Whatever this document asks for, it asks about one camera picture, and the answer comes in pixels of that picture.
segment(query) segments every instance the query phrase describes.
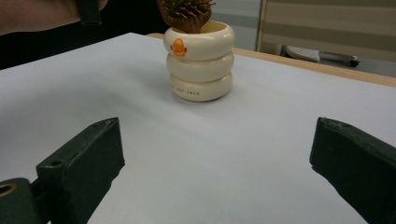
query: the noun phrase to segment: dark background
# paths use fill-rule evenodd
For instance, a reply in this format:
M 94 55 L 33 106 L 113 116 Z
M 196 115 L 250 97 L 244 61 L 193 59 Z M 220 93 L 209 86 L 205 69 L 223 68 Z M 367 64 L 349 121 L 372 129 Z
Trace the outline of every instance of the dark background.
M 164 33 L 163 21 L 155 0 L 108 0 L 101 11 L 102 25 L 80 22 L 48 31 L 14 33 L 0 36 L 0 69 L 46 58 L 81 48 L 118 35 Z

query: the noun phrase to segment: wooden table edge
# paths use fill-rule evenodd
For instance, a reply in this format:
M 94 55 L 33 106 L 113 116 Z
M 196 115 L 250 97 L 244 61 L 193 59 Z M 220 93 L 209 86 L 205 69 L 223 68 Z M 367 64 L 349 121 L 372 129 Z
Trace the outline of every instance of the wooden table edge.
M 148 34 L 148 36 L 155 38 L 163 38 L 163 34 L 153 33 Z M 258 51 L 253 51 L 249 49 L 238 49 L 233 48 L 233 53 L 238 55 L 247 56 L 250 58 L 255 58 L 259 60 L 265 60 L 272 63 L 282 63 L 289 66 L 299 67 L 315 72 L 320 72 L 332 76 L 337 77 L 345 77 L 350 79 L 355 79 L 364 82 L 370 82 L 374 84 L 379 84 L 383 86 L 395 87 L 396 88 L 396 77 L 387 77 L 378 74 L 366 73 L 361 71 L 354 71 L 350 69 L 334 67 L 330 65 L 320 64 L 320 63 L 311 63 L 302 60 L 296 60 L 286 57 L 281 57 L 277 55 L 262 53 Z

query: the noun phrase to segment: gray wall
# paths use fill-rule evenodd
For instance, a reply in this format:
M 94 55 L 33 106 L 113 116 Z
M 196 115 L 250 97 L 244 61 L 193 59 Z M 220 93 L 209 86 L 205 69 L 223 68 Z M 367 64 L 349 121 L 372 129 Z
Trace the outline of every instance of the gray wall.
M 233 27 L 235 46 L 255 50 L 260 21 L 261 0 L 213 0 L 212 21 L 222 21 Z

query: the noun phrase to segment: white table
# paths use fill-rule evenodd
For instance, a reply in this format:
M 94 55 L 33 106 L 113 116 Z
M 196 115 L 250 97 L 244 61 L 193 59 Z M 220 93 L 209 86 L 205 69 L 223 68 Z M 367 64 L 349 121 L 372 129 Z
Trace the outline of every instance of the white table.
M 161 39 L 122 35 L 0 71 L 0 180 L 120 118 L 126 165 L 90 223 L 365 223 L 311 169 L 318 117 L 396 146 L 396 88 L 235 55 L 233 88 L 177 98 Z

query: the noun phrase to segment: hand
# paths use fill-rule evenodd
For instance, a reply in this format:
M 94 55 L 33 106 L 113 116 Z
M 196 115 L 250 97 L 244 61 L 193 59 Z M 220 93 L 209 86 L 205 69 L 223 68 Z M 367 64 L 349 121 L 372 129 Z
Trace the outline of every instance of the hand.
M 99 9 L 106 3 L 98 0 Z M 76 0 L 0 0 L 0 35 L 43 31 L 76 21 Z

